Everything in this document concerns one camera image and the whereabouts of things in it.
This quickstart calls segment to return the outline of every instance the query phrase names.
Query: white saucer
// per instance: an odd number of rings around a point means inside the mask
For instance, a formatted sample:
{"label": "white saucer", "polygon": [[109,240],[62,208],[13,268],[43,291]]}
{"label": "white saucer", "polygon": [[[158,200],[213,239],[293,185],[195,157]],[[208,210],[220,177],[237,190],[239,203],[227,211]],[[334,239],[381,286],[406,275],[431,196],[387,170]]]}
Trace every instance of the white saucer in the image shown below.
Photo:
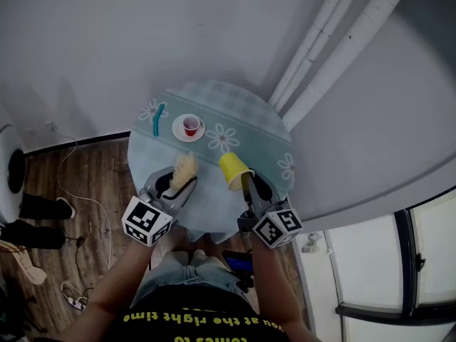
{"label": "white saucer", "polygon": [[184,130],[184,119],[187,116],[188,116],[188,114],[182,114],[182,115],[178,116],[177,118],[175,118],[174,122],[172,122],[172,134],[178,140],[180,140],[182,142],[194,142],[196,140],[199,140],[204,135],[204,132],[206,131],[206,125],[203,122],[203,120],[201,119],[201,117],[196,115],[199,119],[200,124],[199,124],[199,127],[198,127],[195,135],[190,137],[189,135],[185,134],[185,130]]}

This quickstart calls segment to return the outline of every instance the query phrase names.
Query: yellow paper cup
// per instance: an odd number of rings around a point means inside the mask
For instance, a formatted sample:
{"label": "yellow paper cup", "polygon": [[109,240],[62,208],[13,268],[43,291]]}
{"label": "yellow paper cup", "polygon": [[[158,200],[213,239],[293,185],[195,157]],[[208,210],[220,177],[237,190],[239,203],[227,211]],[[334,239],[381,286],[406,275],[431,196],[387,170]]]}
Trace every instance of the yellow paper cup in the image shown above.
{"label": "yellow paper cup", "polygon": [[251,172],[255,175],[255,172],[250,170],[239,157],[236,156],[236,153],[233,152],[223,155],[219,160],[219,166],[228,183],[228,189],[232,191],[240,190],[242,188],[242,174]]}

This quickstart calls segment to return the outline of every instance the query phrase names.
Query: black device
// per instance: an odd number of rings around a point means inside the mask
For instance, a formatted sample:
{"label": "black device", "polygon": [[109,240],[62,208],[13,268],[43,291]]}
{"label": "black device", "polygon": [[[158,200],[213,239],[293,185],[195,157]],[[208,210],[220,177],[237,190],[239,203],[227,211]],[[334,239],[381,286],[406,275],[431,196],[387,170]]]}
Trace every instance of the black device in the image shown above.
{"label": "black device", "polygon": [[238,281],[237,286],[244,293],[247,293],[249,288],[254,287],[254,281],[252,279],[254,275],[252,254],[224,250],[222,256],[232,270],[232,273],[239,277],[240,281]]}

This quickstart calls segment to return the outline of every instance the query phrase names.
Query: black pants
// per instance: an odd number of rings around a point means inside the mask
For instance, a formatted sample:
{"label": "black pants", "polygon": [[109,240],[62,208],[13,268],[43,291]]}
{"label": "black pants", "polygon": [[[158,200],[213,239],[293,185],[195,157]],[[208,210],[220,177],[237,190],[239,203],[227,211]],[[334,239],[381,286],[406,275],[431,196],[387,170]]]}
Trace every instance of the black pants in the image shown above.
{"label": "black pants", "polygon": [[[68,219],[71,208],[63,200],[49,200],[24,193],[19,216],[35,220]],[[65,243],[65,233],[62,229],[34,227],[16,220],[1,229],[0,239],[31,248],[59,249]]]}

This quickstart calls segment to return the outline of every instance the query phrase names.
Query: checkered tablecloth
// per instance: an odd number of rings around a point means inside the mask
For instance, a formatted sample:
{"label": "checkered tablecloth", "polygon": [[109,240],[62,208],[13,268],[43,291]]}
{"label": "checkered tablecloth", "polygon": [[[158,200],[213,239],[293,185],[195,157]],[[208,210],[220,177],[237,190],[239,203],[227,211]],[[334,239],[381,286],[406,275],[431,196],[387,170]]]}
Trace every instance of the checkered tablecloth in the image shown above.
{"label": "checkered tablecloth", "polygon": [[[153,118],[160,104],[159,136],[153,136]],[[172,134],[172,122],[185,113],[200,116],[204,136],[191,143]],[[138,116],[130,135],[128,162],[136,189],[152,172],[173,166],[182,153],[198,159],[198,186],[179,213],[179,223],[192,241],[211,233],[222,242],[237,232],[237,218],[247,210],[242,191],[228,190],[218,161],[235,152],[250,168],[276,185],[281,196],[294,181],[291,138],[281,118],[261,98],[239,86],[218,81],[189,82],[155,96]]]}

